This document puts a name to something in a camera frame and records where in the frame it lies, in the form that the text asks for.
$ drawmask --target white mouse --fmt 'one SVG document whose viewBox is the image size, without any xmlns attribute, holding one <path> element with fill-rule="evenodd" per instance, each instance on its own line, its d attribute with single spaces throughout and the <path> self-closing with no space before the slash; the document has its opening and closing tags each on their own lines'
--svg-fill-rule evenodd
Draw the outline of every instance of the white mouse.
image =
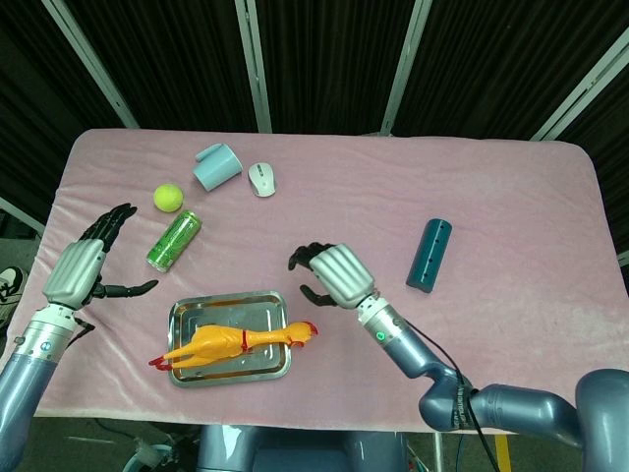
<svg viewBox="0 0 629 472">
<path fill-rule="evenodd" d="M 249 181 L 258 197 L 270 197 L 275 193 L 275 177 L 269 163 L 258 162 L 252 165 L 249 168 Z"/>
</svg>

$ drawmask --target table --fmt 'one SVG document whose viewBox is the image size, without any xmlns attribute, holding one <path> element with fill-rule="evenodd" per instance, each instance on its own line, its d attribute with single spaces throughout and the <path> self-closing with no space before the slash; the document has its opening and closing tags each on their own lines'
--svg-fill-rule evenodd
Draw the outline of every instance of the table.
<svg viewBox="0 0 629 472">
<path fill-rule="evenodd" d="M 245 171 L 273 165 L 277 193 L 255 197 L 245 176 L 207 193 L 194 156 L 227 143 Z M 152 191 L 179 184 L 203 229 L 166 274 L 144 257 L 172 214 Z M 139 207 L 103 268 L 104 283 L 158 278 L 148 295 L 94 300 L 80 317 L 96 330 L 64 355 L 38 415 L 313 429 L 428 431 L 408 380 L 356 321 L 317 308 L 317 286 L 288 257 L 311 241 L 345 242 L 397 311 L 438 340 L 476 387 L 516 384 L 574 400 L 588 371 L 629 366 L 629 303 L 588 156 L 564 143 L 94 130 L 75 143 L 24 298 L 22 332 L 45 304 L 43 284 L 63 249 L 123 202 Z M 426 222 L 452 236 L 434 291 L 404 283 Z M 166 351 L 180 299 L 274 289 L 292 321 L 319 336 L 271 382 L 180 389 L 146 363 Z M 6 362 L 11 346 L 4 353 Z"/>
</svg>

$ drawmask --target floor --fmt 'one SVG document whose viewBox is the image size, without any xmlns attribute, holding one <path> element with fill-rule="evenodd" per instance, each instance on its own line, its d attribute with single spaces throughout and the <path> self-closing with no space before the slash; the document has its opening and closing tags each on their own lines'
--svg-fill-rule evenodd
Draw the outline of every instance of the floor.
<svg viewBox="0 0 629 472">
<path fill-rule="evenodd" d="M 38 239 L 0 239 L 0 266 L 29 269 Z M 5 339 L 0 340 L 0 350 Z M 139 437 L 148 443 L 164 443 L 166 434 L 142 422 L 102 420 L 108 427 Z M 489 437 L 493 447 L 493 438 Z M 412 434 L 409 442 L 422 461 L 434 470 L 432 435 Z M 456 470 L 458 435 L 443 435 L 445 471 Z M 509 437 L 513 472 L 567 472 L 580 470 L 581 454 L 567 446 L 543 440 Z M 22 472 L 121 471 L 135 451 L 135 442 L 118 433 L 103 430 L 92 419 L 34 418 Z M 467 436 L 459 472 L 489 471 L 485 452 L 476 436 Z"/>
</svg>

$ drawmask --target robotic arm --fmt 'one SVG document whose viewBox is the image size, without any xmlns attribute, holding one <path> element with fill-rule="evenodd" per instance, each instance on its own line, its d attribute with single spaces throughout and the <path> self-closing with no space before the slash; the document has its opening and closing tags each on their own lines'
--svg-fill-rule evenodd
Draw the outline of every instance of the robotic arm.
<svg viewBox="0 0 629 472">
<path fill-rule="evenodd" d="M 136 297 L 157 284 L 102 285 L 100 270 L 125 220 L 136 212 L 116 206 L 70 244 L 53 268 L 43 293 L 48 305 L 32 317 L 0 374 L 0 472 L 14 470 L 24 453 L 30 419 L 66 348 L 94 326 L 74 317 L 92 297 Z M 71 340 L 77 326 L 83 331 Z"/>
<path fill-rule="evenodd" d="M 543 390 L 492 384 L 478 391 L 379 295 L 372 275 L 347 246 L 302 246 L 289 270 L 296 265 L 311 270 L 329 292 L 318 295 L 302 285 L 311 302 L 356 309 L 359 323 L 408 378 L 434 381 L 420 400 L 420 413 L 435 430 L 489 427 L 540 436 L 581 448 L 586 472 L 629 470 L 629 373 L 607 369 L 584 376 L 577 386 L 578 409 Z"/>
</svg>

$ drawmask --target yellow ball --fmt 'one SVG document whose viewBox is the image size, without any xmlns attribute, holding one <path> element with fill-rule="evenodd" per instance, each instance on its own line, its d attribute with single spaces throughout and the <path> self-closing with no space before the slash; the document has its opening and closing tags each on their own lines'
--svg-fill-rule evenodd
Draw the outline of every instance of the yellow ball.
<svg viewBox="0 0 629 472">
<path fill-rule="evenodd" d="M 184 193 L 175 184 L 163 184 L 155 189 L 153 201 L 162 211 L 177 211 L 184 202 Z"/>
</svg>

